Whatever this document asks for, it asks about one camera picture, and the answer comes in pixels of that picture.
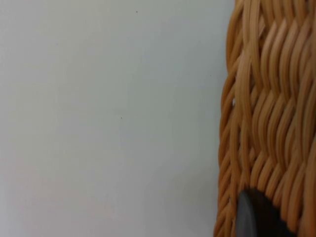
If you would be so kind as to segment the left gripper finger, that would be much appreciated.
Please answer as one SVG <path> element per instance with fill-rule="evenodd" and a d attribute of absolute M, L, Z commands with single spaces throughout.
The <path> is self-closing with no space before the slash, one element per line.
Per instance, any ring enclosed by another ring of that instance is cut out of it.
<path fill-rule="evenodd" d="M 237 237 L 295 237 L 279 211 L 262 192 L 246 189 L 240 192 L 237 202 Z"/>

